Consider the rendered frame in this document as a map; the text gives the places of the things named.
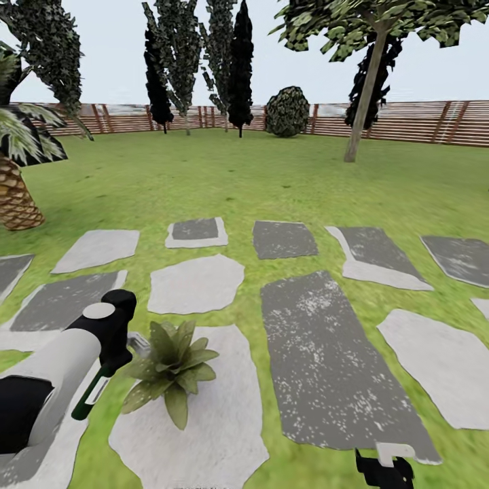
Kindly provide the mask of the insectifuge atomizer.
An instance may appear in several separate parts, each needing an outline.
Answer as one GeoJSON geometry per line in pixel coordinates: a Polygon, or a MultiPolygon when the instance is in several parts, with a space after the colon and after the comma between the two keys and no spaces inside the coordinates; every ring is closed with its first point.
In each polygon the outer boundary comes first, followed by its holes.
{"type": "Polygon", "coordinates": [[[86,389],[85,394],[81,397],[80,402],[74,408],[71,416],[76,420],[85,420],[87,419],[89,412],[92,410],[93,405],[96,404],[96,401],[100,397],[101,393],[103,393],[105,387],[108,382],[112,378],[109,374],[110,367],[107,362],[104,362],[101,365],[99,372],[93,378],[92,383],[86,389]]]}

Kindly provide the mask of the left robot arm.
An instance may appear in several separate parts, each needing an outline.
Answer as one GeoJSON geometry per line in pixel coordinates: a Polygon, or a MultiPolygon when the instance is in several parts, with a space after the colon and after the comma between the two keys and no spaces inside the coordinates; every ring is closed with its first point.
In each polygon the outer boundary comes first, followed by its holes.
{"type": "Polygon", "coordinates": [[[150,343],[127,332],[136,294],[114,289],[44,347],[0,374],[0,472],[25,448],[39,445],[56,427],[89,370],[100,359],[110,376],[142,358],[150,343]]]}

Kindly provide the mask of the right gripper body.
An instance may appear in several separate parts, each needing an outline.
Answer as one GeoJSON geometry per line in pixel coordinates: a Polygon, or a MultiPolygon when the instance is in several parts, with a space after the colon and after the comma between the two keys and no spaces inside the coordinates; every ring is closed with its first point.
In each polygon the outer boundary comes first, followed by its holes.
{"type": "Polygon", "coordinates": [[[383,467],[377,458],[362,457],[361,462],[363,462],[363,470],[368,486],[378,486],[383,489],[384,484],[388,480],[396,479],[404,484],[407,489],[414,489],[410,468],[405,461],[394,459],[394,468],[383,467]]]}

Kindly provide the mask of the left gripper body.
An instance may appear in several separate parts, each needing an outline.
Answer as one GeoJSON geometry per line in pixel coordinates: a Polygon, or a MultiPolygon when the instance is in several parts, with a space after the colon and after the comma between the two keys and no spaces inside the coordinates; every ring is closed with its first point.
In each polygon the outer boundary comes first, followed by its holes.
{"type": "Polygon", "coordinates": [[[110,338],[110,341],[101,353],[101,357],[113,371],[121,367],[126,367],[132,361],[132,354],[126,346],[127,336],[128,332],[121,338],[110,338]]]}

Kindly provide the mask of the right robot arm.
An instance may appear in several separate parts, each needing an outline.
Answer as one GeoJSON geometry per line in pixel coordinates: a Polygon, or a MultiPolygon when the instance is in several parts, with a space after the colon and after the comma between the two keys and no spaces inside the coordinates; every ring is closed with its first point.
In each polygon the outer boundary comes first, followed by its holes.
{"type": "Polygon", "coordinates": [[[358,472],[365,474],[368,486],[380,489],[414,489],[414,473],[406,458],[415,457],[415,451],[408,444],[376,443],[378,458],[361,457],[355,449],[358,472]]]}

